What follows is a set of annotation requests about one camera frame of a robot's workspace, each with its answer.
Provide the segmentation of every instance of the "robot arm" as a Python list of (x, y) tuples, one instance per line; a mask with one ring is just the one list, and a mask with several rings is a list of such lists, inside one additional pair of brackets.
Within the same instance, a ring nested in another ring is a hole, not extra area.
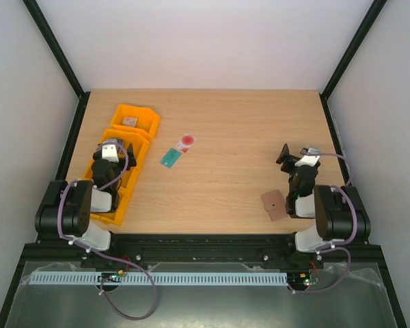
[[(117, 210), (119, 195), (118, 177), (137, 165), (132, 145), (126, 157), (118, 158), (116, 142), (105, 141), (93, 155), (92, 180), (80, 180), (70, 186), (60, 218), (65, 236), (87, 246), (87, 249), (107, 250), (111, 233), (98, 227), (90, 219), (91, 213), (113, 213)], [(68, 183), (51, 181), (41, 201), (35, 218), (39, 234), (58, 234), (58, 211), (61, 198)]]
[(284, 144), (276, 161), (281, 171), (289, 174), (289, 192), (286, 198), (286, 212), (291, 217), (304, 217), (308, 213), (316, 223), (295, 235), (298, 251), (312, 252), (334, 242), (344, 242), (353, 232), (353, 214), (356, 216), (356, 235), (353, 240), (367, 241), (370, 234), (370, 220), (357, 188), (341, 187), (341, 191), (325, 185), (316, 185), (321, 155), (317, 148), (303, 148), (302, 158), (290, 154)]

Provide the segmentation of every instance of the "white wall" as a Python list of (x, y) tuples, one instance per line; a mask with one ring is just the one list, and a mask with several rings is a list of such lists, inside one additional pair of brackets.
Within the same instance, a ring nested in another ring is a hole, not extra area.
[(0, 1), (0, 309), (76, 105), (23, 2)]
[(322, 90), (372, 0), (38, 2), (86, 90)]
[(410, 327), (410, 1), (388, 1), (330, 108)]

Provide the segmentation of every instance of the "orange bin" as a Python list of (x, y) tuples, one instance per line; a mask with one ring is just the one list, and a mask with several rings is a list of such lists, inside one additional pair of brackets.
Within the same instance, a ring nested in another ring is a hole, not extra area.
[[(115, 213), (91, 214), (91, 217), (103, 220), (108, 223), (114, 223), (119, 226), (120, 224), (122, 224), (124, 213), (126, 212), (129, 199), (132, 196), (132, 192), (134, 190), (135, 183), (137, 182), (140, 169), (143, 166), (150, 142), (139, 133), (119, 131), (113, 128), (108, 128), (103, 133), (102, 139), (100, 139), (99, 143), (101, 144), (104, 140), (111, 138), (122, 139), (124, 141), (124, 147), (126, 148), (126, 150), (128, 149), (129, 145), (132, 144), (135, 159), (137, 160), (137, 166), (132, 167), (130, 170), (126, 171), (122, 176), (122, 184), (118, 191), (120, 202), (117, 211)], [(91, 160), (85, 171), (83, 179), (91, 180), (91, 166), (93, 165), (93, 163), (94, 160)]]
[[(135, 128), (123, 125), (125, 117), (137, 118)], [(111, 126), (116, 130), (139, 133), (151, 140), (155, 137), (159, 121), (161, 121), (161, 117), (150, 108), (120, 104), (112, 117)]]

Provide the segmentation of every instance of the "white cable organizer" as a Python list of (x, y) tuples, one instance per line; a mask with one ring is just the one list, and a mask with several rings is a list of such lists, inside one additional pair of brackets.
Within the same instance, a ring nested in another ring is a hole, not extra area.
[[(157, 286), (287, 286), (286, 273), (159, 273), (150, 272)], [(101, 272), (38, 271), (31, 275), (29, 285), (94, 285)], [(149, 286), (146, 275), (130, 272), (105, 285)]]

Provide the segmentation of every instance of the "wooden surface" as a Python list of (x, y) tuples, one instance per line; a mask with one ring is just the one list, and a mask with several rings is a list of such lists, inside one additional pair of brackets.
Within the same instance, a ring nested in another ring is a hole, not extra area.
[[(122, 226), (113, 232), (288, 233), (314, 223), (271, 222), (260, 195), (288, 192), (288, 174), (275, 164), (284, 143), (298, 154), (317, 146), (334, 152), (316, 91), (93, 90), (68, 181), (80, 178), (117, 105), (161, 115)], [(180, 138), (197, 138), (168, 169), (159, 161)], [(343, 184), (337, 159), (322, 158), (318, 184)]]

